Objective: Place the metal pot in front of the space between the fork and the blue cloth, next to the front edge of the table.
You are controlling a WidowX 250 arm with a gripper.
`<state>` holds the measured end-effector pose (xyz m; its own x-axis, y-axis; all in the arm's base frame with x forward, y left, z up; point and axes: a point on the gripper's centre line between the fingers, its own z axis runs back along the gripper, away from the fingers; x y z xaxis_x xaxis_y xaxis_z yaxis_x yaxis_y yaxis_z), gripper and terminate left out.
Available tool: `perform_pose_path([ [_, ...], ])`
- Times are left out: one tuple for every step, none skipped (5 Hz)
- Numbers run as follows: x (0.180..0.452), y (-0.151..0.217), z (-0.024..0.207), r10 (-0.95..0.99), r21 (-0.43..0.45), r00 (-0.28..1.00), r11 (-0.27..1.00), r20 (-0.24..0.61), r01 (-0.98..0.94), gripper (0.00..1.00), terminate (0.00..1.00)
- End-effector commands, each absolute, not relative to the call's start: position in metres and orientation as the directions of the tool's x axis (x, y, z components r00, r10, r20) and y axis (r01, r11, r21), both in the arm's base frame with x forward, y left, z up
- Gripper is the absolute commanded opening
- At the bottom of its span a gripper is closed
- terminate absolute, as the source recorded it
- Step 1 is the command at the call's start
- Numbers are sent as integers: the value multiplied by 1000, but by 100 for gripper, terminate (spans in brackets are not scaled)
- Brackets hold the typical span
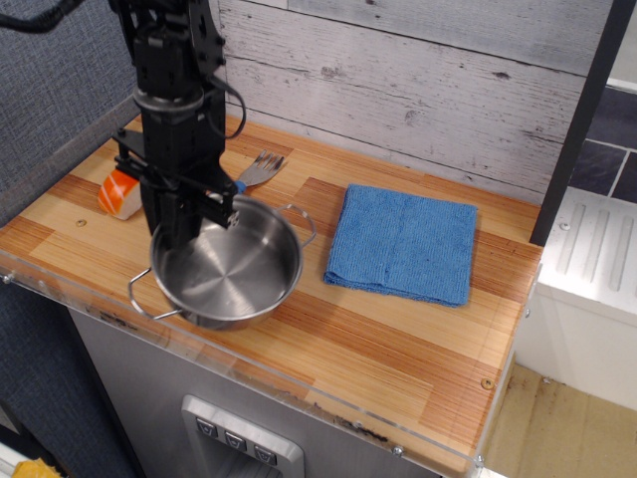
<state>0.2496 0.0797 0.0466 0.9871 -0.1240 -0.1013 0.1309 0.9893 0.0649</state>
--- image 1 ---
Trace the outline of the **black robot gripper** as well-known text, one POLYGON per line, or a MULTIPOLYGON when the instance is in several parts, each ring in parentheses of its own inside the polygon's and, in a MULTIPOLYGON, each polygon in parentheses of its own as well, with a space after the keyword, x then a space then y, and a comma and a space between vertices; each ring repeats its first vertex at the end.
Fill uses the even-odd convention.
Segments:
POLYGON ((133 99, 142 131, 122 129, 113 136, 116 162, 139 181, 150 234, 159 225, 166 247, 178 249, 198 236, 203 219, 229 227, 237 187, 220 165, 227 140, 225 96, 133 99))

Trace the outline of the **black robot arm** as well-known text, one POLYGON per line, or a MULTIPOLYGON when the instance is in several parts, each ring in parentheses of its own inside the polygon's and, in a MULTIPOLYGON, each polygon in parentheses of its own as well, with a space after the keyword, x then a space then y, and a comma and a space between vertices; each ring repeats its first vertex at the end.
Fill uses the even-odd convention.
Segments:
POLYGON ((206 1, 112 1, 136 71, 140 132, 121 129, 117 169, 138 180, 148 227, 165 247, 228 227, 238 188, 220 164, 226 97, 216 77, 224 40, 206 1))

